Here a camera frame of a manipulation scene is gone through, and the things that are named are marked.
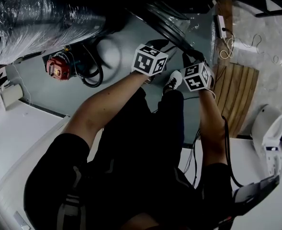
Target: white power strip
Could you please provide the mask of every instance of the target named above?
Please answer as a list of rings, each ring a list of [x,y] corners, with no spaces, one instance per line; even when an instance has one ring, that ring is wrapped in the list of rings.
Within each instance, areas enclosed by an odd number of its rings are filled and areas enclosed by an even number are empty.
[[[224,18],[221,15],[216,16],[217,19],[217,26],[218,26],[218,32],[219,32],[219,37],[220,38],[226,38],[226,31],[223,31],[222,28],[225,28],[225,22]]]

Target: white cube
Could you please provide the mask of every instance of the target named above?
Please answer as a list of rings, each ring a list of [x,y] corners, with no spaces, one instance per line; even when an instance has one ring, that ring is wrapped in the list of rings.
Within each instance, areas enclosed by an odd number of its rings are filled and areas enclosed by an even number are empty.
[[[191,92],[208,88],[210,71],[207,70],[207,65],[205,61],[181,70],[183,80]]]
[[[163,71],[168,55],[154,48],[141,44],[135,51],[132,70],[137,70],[148,76]]]

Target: clear plastic bag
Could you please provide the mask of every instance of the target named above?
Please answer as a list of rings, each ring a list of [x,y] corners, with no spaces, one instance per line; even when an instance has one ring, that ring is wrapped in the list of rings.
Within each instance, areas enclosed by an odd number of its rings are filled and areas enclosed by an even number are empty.
[[[0,0],[0,64],[93,37],[105,16],[54,0]]]

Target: skin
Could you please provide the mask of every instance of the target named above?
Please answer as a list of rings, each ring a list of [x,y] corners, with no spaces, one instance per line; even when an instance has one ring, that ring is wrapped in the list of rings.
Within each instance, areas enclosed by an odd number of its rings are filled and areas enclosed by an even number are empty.
[[[83,138],[91,148],[97,132],[123,108],[142,86],[148,76],[134,71],[127,77],[87,99],[71,118],[63,133]],[[203,166],[226,162],[225,122],[212,94],[199,91],[200,134],[203,148]],[[141,213],[127,221],[121,230],[144,230],[158,223],[148,214]]]

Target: black and white sneaker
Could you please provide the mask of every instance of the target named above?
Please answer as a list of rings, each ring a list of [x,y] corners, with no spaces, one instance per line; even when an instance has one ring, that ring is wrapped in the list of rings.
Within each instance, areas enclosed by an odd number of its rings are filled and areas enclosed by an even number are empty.
[[[182,83],[182,75],[178,70],[176,70],[171,74],[168,82],[165,84],[163,88],[163,94],[167,89],[172,89],[172,90],[177,89],[181,85],[181,83]]]

